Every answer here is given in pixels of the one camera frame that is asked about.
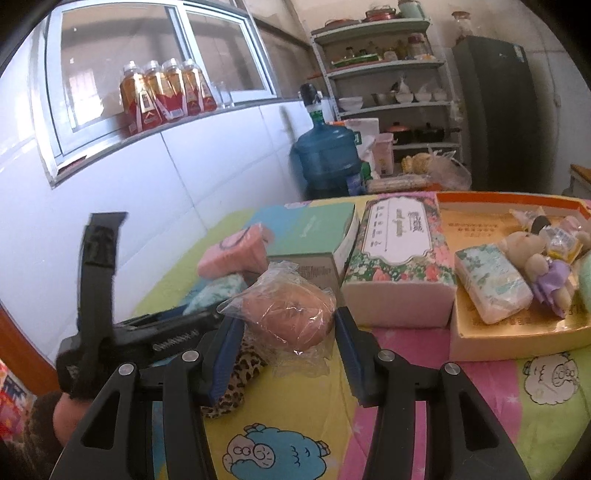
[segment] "window frame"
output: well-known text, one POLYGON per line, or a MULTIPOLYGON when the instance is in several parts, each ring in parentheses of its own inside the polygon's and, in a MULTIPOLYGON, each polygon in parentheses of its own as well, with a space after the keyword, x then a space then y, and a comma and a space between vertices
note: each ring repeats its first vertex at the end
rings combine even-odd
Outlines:
POLYGON ((242 103, 277 97, 277 80, 268 53, 248 11, 226 3, 207 0, 74 0, 62 2, 48 16, 43 35, 44 42, 40 42, 38 49, 39 56, 43 56, 44 85, 39 85, 37 89, 47 92, 48 108, 44 108, 44 116, 54 154, 53 161, 46 160, 48 163, 46 170, 51 172, 51 177, 54 176, 53 172, 59 171, 80 157, 88 157, 104 147, 116 144, 128 137, 127 134, 124 134, 128 124, 124 113, 98 120, 86 127, 82 125, 77 131, 73 131, 63 83, 61 28, 64 13, 84 7, 113 4, 149 4, 164 7, 172 23, 177 44, 183 56, 182 60, 193 58, 203 70, 208 83, 210 83, 209 74, 193 34, 188 13, 210 15, 239 24, 264 89, 232 92, 233 101, 242 103), (59 68, 48 68, 49 65, 59 65, 59 68))
POLYGON ((181 20, 184 23, 184 30, 185 32, 187 32, 187 35, 189 36, 188 41, 191 51, 194 52, 196 57, 198 57, 195 58, 195 61, 202 66, 203 74, 207 79, 207 82, 211 85, 211 79, 207 72, 207 68, 205 68, 205 63, 201 55, 201 50, 199 49, 197 39, 193 34, 193 29, 191 27, 189 18, 190 14, 203 15, 205 17, 213 17, 224 21, 230 21, 240 26, 248 50, 250 51, 252 59, 254 60, 256 72, 259 74, 264 88, 262 90, 233 90, 231 92, 232 100, 235 103, 249 102, 252 100, 263 100, 276 97, 277 93, 273 82, 273 76, 270 73, 269 65, 266 61, 264 61, 264 57, 267 56, 267 52, 263 48, 261 48, 261 45, 257 42, 258 33, 253 32, 252 25, 250 25, 252 20, 248 15, 248 12, 233 8, 222 9, 209 4, 209 2, 199 3, 200 5, 197 6, 196 3, 190 4, 189 2, 185 2, 185 9, 181 14, 181 20), (257 51, 264 53, 264 55, 255 54, 255 52, 257 51))

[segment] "bedsheet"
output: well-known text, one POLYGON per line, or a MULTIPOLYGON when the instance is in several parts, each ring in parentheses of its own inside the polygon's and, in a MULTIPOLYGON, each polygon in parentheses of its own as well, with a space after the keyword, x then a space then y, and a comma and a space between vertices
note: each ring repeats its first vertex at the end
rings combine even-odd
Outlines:
MULTIPOLYGON (((362 212, 369 199, 317 203, 353 201, 362 212)), ((252 214, 252 210, 235 212, 211 229, 146 296, 136 314, 182 303, 197 281, 200 255, 238 230, 252 214)), ((439 368, 448 360, 447 329, 374 329, 373 333, 383 348, 417 365, 439 368)), ((461 366, 515 443, 532 480, 552 478, 590 419, 591 347, 461 366)), ((159 408, 155 406, 155 418, 159 408)), ((357 406, 335 346, 330 375, 275 377, 267 368, 247 386, 241 408, 216 420, 205 419, 205 428, 220 480, 361 480, 375 416, 375 408, 357 406)), ((413 480, 423 477, 425 420, 424 405, 417 403, 413 480)), ((157 478, 166 479, 157 424, 154 462, 157 478)))

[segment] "stuffed toy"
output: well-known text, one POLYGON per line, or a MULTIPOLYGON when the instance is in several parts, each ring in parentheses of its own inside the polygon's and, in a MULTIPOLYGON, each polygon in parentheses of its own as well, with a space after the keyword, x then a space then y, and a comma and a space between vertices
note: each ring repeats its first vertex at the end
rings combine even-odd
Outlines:
POLYGON ((533 233, 512 233, 501 240, 498 247, 513 266, 525 274, 540 303, 565 318, 574 295, 568 263, 544 257, 546 242, 533 233))
POLYGON ((591 234, 585 231, 578 218, 568 215, 560 221, 558 226, 581 242, 583 245, 583 252, 588 252, 591 249, 591 234))

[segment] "person's hand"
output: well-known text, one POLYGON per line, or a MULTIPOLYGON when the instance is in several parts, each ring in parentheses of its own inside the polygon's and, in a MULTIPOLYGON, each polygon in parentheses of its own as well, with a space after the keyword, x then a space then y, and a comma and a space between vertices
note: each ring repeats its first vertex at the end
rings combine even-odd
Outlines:
POLYGON ((91 404, 92 400, 72 400, 67 393, 61 395, 53 411, 53 431, 62 446, 66 446, 91 404))

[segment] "pot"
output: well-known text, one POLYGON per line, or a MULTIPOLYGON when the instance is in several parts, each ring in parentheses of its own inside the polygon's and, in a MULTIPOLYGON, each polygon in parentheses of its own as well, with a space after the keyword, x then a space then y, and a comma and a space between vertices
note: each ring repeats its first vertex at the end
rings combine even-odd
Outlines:
POLYGON ((365 12, 363 22, 374 22, 377 20, 393 20, 397 18, 396 9, 385 5, 380 8, 373 8, 365 12))
POLYGON ((419 143, 442 142, 445 138, 445 130, 443 128, 432 127, 427 122, 425 128, 418 128, 414 131, 414 136, 419 143))
POLYGON ((400 125, 400 122, 394 122, 388 128, 388 132, 394 135, 396 145, 406 145, 413 142, 413 131, 405 125, 400 125))

